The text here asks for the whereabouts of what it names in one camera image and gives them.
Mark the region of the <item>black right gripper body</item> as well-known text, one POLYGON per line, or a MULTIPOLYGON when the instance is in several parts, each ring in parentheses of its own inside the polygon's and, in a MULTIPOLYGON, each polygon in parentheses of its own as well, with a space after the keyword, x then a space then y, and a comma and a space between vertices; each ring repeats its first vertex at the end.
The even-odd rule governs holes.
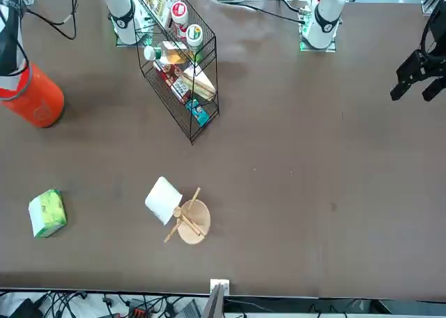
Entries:
POLYGON ((22 45, 22 18, 20 4, 1 4, 1 76, 18 76, 28 68, 22 45))

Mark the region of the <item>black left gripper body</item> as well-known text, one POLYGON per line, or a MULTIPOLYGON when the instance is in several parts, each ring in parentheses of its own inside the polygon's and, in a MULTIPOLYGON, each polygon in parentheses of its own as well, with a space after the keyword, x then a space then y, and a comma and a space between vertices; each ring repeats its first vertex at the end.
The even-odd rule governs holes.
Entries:
POLYGON ((424 57, 435 63, 445 61, 445 7, 436 7, 422 32, 420 49, 424 57), (431 48, 426 47, 426 37, 431 35, 431 48))

